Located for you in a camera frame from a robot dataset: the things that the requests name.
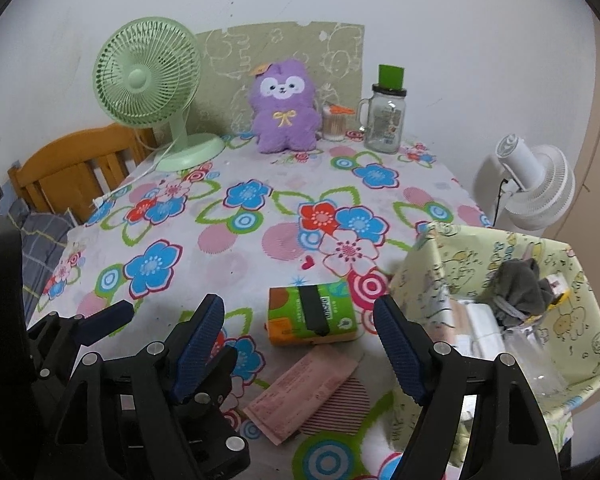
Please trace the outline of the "clear plastic bag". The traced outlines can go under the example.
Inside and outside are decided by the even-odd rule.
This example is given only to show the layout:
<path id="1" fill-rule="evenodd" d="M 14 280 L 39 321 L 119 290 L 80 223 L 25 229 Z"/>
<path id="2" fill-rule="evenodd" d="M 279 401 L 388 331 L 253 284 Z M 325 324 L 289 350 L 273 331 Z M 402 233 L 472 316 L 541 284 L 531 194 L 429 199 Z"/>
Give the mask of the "clear plastic bag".
<path id="1" fill-rule="evenodd" d="M 548 398 L 566 390 L 565 378 L 530 327 L 506 330 L 503 341 L 505 350 L 516 359 L 537 398 Z"/>

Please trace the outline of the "white cloth bundle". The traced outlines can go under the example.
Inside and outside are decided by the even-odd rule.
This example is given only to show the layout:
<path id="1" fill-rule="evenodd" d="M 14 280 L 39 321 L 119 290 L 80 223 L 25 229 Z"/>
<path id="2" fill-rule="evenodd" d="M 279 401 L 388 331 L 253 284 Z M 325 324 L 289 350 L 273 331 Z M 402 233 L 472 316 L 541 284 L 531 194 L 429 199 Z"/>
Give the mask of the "white cloth bundle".
<path id="1" fill-rule="evenodd" d="M 500 326 L 487 304 L 451 299 L 454 348 L 462 356 L 493 361 L 505 351 Z"/>

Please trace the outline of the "dark grey drawstring pouch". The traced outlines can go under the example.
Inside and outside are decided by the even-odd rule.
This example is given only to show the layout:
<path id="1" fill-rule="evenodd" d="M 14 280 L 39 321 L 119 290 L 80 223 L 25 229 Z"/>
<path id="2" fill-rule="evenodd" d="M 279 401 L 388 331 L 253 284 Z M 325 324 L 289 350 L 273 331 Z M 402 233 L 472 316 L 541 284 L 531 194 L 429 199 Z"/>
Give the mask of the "dark grey drawstring pouch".
<path id="1" fill-rule="evenodd" d="M 492 278 L 490 292 L 496 322 L 504 328 L 542 318 L 553 299 L 535 258 L 503 262 Z"/>

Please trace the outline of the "cartoon tissue pack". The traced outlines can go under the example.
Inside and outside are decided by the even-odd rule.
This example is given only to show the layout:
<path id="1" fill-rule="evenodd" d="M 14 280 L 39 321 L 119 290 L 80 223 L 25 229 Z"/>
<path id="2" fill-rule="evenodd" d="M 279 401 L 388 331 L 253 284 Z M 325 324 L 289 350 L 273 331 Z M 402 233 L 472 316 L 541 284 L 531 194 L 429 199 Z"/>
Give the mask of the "cartoon tissue pack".
<path id="1" fill-rule="evenodd" d="M 550 302 L 552 307 L 557 307 L 566 301 L 571 295 L 571 288 L 562 272 L 547 275 L 547 283 L 550 285 L 550 291 L 553 294 L 553 299 Z"/>

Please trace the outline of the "green orange tissue pack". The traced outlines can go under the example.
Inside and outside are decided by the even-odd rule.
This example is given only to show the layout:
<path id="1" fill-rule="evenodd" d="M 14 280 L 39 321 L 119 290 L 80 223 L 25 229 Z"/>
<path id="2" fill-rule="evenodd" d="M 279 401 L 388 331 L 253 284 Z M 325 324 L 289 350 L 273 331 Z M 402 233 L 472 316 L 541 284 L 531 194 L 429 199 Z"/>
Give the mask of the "green orange tissue pack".
<path id="1" fill-rule="evenodd" d="M 346 342 L 355 340 L 358 333 L 345 282 L 272 287 L 265 326 L 268 340 L 276 347 Z"/>

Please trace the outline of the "grey plaid pillow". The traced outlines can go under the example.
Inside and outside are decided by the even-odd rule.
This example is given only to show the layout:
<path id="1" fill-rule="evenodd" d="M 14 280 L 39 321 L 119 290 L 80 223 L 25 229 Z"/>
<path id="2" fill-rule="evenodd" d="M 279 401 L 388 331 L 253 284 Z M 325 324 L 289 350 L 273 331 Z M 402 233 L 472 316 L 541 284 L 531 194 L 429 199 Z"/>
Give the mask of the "grey plaid pillow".
<path id="1" fill-rule="evenodd" d="M 12 203 L 7 218 L 20 231 L 22 303 L 24 319 L 29 322 L 65 250 L 67 235 L 76 222 L 69 211 L 63 214 L 35 212 L 22 198 Z"/>

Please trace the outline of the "yellow patterned storage box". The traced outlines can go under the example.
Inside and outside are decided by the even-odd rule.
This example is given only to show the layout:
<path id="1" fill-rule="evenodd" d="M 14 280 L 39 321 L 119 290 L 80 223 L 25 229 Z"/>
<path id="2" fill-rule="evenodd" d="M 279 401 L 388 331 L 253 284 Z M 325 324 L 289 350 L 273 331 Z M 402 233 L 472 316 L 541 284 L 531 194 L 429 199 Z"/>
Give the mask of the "yellow patterned storage box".
<path id="1" fill-rule="evenodd" d="M 600 308 L 572 248 L 475 226 L 427 224 L 389 285 L 406 317 L 463 356 L 510 353 L 554 447 L 600 388 Z"/>

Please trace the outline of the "floral tablecloth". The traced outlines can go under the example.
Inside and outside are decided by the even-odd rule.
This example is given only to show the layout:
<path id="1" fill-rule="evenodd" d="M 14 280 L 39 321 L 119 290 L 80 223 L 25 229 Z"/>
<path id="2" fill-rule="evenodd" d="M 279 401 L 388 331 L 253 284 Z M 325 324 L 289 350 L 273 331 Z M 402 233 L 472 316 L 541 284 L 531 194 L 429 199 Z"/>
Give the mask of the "floral tablecloth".
<path id="1" fill-rule="evenodd" d="M 119 300 L 133 321 L 99 341 L 129 356 L 187 320 L 208 294 L 225 304 L 216 343 L 237 350 L 222 404 L 249 444 L 249 479 L 387 479 L 399 454 L 387 427 L 393 374 L 373 323 L 416 236 L 430 221 L 484 226 L 486 216 L 425 145 L 369 151 L 358 133 L 304 153 L 261 154 L 248 133 L 228 136 L 211 162 L 175 174 L 143 166 L 70 232 L 33 315 L 89 316 Z M 274 287 L 333 284 L 353 302 L 358 359 L 323 411 L 273 444 L 247 405 L 303 356 L 268 340 Z"/>

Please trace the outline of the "white standing fan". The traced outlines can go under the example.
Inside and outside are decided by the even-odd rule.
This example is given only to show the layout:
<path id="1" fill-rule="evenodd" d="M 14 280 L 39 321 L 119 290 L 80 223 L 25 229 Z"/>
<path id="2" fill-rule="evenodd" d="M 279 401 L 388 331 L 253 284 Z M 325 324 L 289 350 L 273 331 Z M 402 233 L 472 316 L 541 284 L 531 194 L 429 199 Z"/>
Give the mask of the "white standing fan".
<path id="1" fill-rule="evenodd" d="M 506 176 L 498 189 L 492 224 L 506 213 L 516 228 L 544 231 L 570 208 L 576 178 L 566 155 L 555 145 L 529 146 L 516 134 L 498 142 L 495 156 Z"/>

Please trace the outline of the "green desk fan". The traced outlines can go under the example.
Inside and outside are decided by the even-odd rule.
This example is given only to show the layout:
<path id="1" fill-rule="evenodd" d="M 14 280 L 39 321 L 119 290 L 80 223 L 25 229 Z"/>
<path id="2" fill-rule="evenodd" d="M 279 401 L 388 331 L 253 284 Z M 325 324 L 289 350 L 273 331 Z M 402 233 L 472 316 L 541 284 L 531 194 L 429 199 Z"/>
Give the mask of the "green desk fan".
<path id="1" fill-rule="evenodd" d="M 214 133 L 187 132 L 200 80 L 194 35 L 181 23 L 158 16 L 120 27 L 100 49 L 93 68 L 96 99 L 115 122 L 134 129 L 169 127 L 171 144 L 156 161 L 160 171 L 194 168 L 224 150 Z"/>

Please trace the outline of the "purple plush toy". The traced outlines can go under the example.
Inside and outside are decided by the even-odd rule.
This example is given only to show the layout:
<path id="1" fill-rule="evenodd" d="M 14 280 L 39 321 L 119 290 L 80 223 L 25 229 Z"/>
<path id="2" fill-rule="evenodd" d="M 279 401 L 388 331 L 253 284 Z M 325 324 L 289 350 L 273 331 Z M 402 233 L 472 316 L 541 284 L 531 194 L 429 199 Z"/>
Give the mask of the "purple plush toy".
<path id="1" fill-rule="evenodd" d="M 251 131 L 260 153 L 316 148 L 322 116 L 314 106 L 315 92 L 306 66 L 296 58 L 262 65 L 253 73 Z"/>

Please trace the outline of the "toothpick jar orange lid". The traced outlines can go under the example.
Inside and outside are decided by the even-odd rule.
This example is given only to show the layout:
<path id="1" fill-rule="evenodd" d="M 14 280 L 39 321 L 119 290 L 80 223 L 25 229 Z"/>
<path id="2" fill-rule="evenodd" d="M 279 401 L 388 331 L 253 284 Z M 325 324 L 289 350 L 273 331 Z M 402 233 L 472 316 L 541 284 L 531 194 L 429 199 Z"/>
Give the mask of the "toothpick jar orange lid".
<path id="1" fill-rule="evenodd" d="M 322 138 L 337 142 L 344 139 L 348 131 L 348 120 L 355 110 L 338 104 L 326 103 L 322 107 Z"/>

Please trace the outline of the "glass mug green lid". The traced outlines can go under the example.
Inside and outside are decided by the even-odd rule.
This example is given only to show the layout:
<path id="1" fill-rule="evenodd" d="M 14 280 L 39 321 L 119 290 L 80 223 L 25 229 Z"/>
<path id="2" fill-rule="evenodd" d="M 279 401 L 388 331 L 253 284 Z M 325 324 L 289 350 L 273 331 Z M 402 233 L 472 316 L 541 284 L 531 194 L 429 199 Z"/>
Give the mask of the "glass mug green lid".
<path id="1" fill-rule="evenodd" d="M 356 111 L 368 150 L 385 154 L 400 150 L 406 96 L 404 68 L 380 64 L 372 96 L 358 102 Z"/>

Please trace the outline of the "green patterned wall sheet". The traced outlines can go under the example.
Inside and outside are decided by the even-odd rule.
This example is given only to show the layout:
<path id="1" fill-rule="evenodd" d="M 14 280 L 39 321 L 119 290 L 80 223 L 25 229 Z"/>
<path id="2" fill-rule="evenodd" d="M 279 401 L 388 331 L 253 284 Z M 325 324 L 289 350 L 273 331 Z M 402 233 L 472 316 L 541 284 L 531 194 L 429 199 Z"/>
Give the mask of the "green patterned wall sheet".
<path id="1" fill-rule="evenodd" d="M 284 84 L 299 65 L 313 82 L 313 106 L 353 108 L 362 96 L 365 27 L 336 22 L 249 24 L 198 32 L 201 80 L 187 117 L 190 134 L 251 128 L 251 89 Z"/>

